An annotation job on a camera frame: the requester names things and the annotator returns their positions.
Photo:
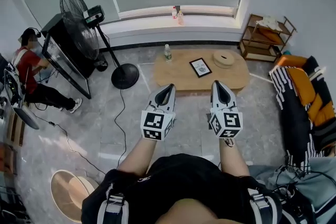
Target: water bottle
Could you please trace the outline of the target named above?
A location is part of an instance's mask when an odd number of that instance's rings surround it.
[[[177,18],[177,10],[175,6],[173,7],[173,10],[172,10],[172,16],[173,16],[173,19]]]
[[[178,22],[179,25],[184,25],[184,22],[183,22],[183,13],[182,13],[181,10],[179,11],[179,14],[177,15],[177,22]]]
[[[172,60],[172,53],[170,52],[168,44],[164,45],[164,58],[166,59],[166,62],[170,62]]]

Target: window sill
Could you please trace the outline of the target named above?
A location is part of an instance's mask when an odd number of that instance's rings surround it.
[[[172,16],[158,16],[107,23],[101,29],[111,39],[112,47],[169,40],[239,41],[243,32],[234,18],[204,15],[184,16],[183,26]]]

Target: sofa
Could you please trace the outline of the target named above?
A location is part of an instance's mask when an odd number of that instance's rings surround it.
[[[308,172],[336,141],[336,116],[323,72],[314,57],[283,55],[270,71],[281,109],[286,164]]]

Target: forearm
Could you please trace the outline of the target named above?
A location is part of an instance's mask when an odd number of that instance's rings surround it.
[[[42,69],[43,67],[37,67],[35,68],[32,72],[33,72],[33,76],[35,76],[37,73],[39,73],[39,71]]]
[[[237,145],[229,147],[224,139],[219,139],[220,166],[223,172],[234,176],[249,176],[248,167]]]
[[[117,170],[134,173],[138,176],[145,175],[153,157],[155,146],[156,141],[140,138]]]

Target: headphones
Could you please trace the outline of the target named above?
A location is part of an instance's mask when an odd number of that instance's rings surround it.
[[[40,32],[38,29],[36,29],[36,28],[34,28],[34,27],[29,27],[29,28],[30,28],[30,29],[35,29],[35,30],[37,31],[36,36],[37,36],[38,38],[41,37],[41,32]]]

